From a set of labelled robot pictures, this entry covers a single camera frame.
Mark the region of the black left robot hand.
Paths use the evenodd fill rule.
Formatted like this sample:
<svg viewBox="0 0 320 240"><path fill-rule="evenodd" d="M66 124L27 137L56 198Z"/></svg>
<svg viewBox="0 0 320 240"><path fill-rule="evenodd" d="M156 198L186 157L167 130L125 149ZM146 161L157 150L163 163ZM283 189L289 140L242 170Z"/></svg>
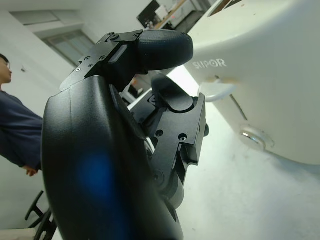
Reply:
<svg viewBox="0 0 320 240"><path fill-rule="evenodd" d="M49 98L41 166L64 240L183 239L176 210L209 134L205 96L161 70L193 53L174 30L111 32Z"/></svg>

